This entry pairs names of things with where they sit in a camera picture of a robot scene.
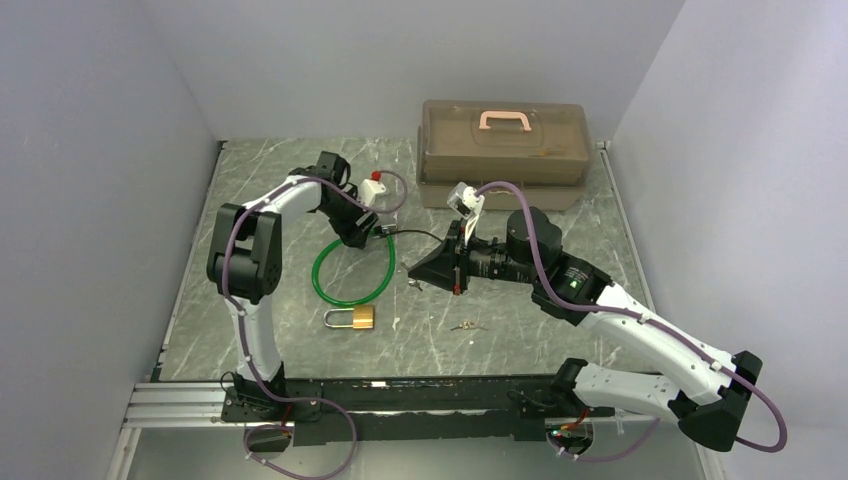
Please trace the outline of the black cable padlock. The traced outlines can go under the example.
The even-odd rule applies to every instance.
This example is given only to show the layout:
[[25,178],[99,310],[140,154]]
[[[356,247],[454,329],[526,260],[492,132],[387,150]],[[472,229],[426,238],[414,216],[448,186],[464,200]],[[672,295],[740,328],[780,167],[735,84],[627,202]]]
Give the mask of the black cable padlock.
[[434,233],[431,233],[431,232],[428,232],[428,231],[425,231],[425,230],[421,230],[421,229],[399,229],[399,230],[379,229],[376,233],[376,236],[379,237],[379,238],[387,238],[387,237],[392,237],[392,236],[410,235],[410,234],[424,235],[424,236],[428,237],[429,239],[435,240],[439,244],[441,244],[444,241],[444,239],[442,237],[439,237]]

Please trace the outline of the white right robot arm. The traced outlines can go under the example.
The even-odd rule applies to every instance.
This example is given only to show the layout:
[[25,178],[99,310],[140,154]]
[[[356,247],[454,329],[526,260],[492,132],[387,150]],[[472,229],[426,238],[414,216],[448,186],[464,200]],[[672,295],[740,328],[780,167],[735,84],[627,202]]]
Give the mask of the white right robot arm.
[[673,422],[697,444],[728,452],[757,381],[761,360],[709,347],[681,332],[640,304],[611,277],[562,247],[562,231],[539,209],[507,220],[504,241],[466,238],[465,224],[453,221],[440,246],[411,267],[412,279],[464,293],[471,278],[521,284],[549,316],[591,330],[643,355],[656,374],[622,372],[585,359],[568,358],[550,383],[548,412],[581,414],[614,408]]

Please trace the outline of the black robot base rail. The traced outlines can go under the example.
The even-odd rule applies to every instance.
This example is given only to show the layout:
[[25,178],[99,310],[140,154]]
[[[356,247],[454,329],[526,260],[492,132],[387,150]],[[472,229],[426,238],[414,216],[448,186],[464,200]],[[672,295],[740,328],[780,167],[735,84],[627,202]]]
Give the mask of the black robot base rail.
[[580,407],[551,375],[288,378],[273,400],[248,380],[224,388],[226,424],[285,424],[296,446],[329,442],[510,438],[542,441],[549,429],[610,407]]

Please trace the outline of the green cable lock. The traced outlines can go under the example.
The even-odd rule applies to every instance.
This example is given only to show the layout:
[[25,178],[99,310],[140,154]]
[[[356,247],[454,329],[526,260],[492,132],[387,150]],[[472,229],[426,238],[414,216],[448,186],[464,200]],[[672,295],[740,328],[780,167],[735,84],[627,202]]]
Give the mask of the green cable lock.
[[317,255],[310,279],[316,295],[334,307],[377,300],[392,284],[397,266],[393,225],[377,226],[366,235],[363,250],[333,240]]

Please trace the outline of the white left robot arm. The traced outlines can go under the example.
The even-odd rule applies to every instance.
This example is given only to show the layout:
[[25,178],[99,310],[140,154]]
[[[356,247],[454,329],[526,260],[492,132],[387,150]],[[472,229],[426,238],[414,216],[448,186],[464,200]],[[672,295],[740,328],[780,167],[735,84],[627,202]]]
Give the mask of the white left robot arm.
[[236,393],[264,420],[287,406],[284,363],[273,333],[272,295],[283,273],[283,229],[320,212],[343,245],[363,248],[378,223],[374,204],[388,189],[378,172],[350,182],[350,163],[323,151],[316,164],[293,169],[267,194],[217,211],[206,274],[222,296],[235,330]]

